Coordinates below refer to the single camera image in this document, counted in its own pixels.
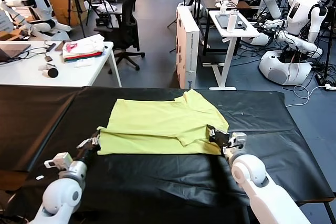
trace office chair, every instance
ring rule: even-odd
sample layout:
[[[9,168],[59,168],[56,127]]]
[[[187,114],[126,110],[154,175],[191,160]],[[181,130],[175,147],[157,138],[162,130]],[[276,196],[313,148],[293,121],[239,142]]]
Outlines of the office chair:
[[[110,12],[109,14],[114,14],[118,20],[119,27],[109,28],[109,27],[96,27],[94,30],[98,31],[107,41],[112,41],[114,46],[113,50],[120,50],[121,52],[115,54],[114,56],[118,58],[117,64],[119,64],[122,59],[127,60],[135,66],[136,71],[140,70],[138,64],[136,64],[130,56],[138,56],[141,58],[145,57],[144,52],[140,51],[139,45],[139,35],[138,35],[138,23],[133,16],[134,3],[136,0],[124,0],[122,3],[122,14],[117,12]],[[137,49],[138,52],[127,52],[130,46]]]

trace folded shirt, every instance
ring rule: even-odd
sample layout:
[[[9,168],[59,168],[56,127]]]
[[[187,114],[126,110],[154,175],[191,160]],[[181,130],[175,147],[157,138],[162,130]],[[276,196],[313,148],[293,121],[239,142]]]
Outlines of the folded shirt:
[[[104,52],[104,37],[99,34],[64,43],[62,55],[65,61],[99,56]]]
[[[219,155],[210,143],[207,124],[227,132],[221,113],[194,90],[174,101],[117,99],[107,127],[100,130],[99,155],[193,154]]]

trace white cylinder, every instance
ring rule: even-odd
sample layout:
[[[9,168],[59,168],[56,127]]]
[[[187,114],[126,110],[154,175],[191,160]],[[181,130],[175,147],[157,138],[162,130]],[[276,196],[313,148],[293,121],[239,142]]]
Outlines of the white cylinder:
[[[225,14],[228,3],[229,3],[228,0],[222,0],[221,1],[221,5],[220,5],[221,14]]]
[[[227,29],[226,29],[229,33],[232,33],[235,29],[238,13],[239,13],[239,11],[236,10],[236,9],[233,9],[230,12],[229,22],[227,24]]]

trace white table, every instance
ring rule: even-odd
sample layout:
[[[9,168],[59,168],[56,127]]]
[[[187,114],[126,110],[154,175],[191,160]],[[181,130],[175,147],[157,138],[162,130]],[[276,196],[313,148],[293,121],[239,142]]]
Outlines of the white table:
[[[246,26],[246,30],[243,29],[235,29],[232,33],[228,32],[226,29],[222,29],[220,24],[218,23],[216,19],[216,15],[220,14],[220,11],[218,10],[211,10],[209,11],[209,15],[214,22],[219,34],[222,37],[225,37],[223,39],[223,42],[230,42],[229,47],[227,49],[226,57],[225,57],[225,62],[223,63],[218,63],[218,64],[206,64],[203,65],[203,67],[212,67],[218,87],[212,87],[210,89],[219,89],[219,90],[236,90],[234,87],[226,87],[226,78],[229,73],[229,68],[231,65],[233,53],[235,50],[235,46],[237,43],[237,38],[239,37],[257,37],[259,36],[259,32],[257,31],[256,28],[254,28],[249,21],[241,14],[239,13],[238,16],[241,18],[243,21],[244,25]],[[218,66],[223,67],[222,73],[219,72]]]
[[[56,43],[56,46],[47,53],[52,57],[50,64],[56,65],[58,76],[56,78],[48,77],[44,71],[38,70],[40,66],[47,62],[44,59],[45,55],[36,55],[30,59],[22,59],[5,65],[0,63],[0,84],[10,85],[32,85],[32,86],[62,86],[62,87],[84,87],[91,86],[97,78],[99,72],[108,61],[113,76],[117,79],[119,87],[121,87],[120,77],[117,69],[117,64],[113,55],[113,43],[104,42],[106,48],[104,53],[95,57],[92,60],[92,65],[85,67],[76,67],[78,63],[64,63],[61,52],[56,52],[55,48],[61,43],[60,41],[47,41],[51,45]],[[43,41],[0,41],[0,44],[30,44],[26,49],[30,50],[37,47],[48,47]],[[33,52],[45,52],[46,49],[36,49]]]

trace robot shoulder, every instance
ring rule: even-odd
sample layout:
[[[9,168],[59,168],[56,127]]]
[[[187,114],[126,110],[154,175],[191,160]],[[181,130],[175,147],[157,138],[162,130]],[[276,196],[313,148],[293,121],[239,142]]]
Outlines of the robot shoulder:
[[[319,4],[315,4],[310,8],[310,11],[308,13],[308,19],[311,20],[311,13],[315,12],[320,17],[326,16],[328,9],[325,6],[320,6]]]

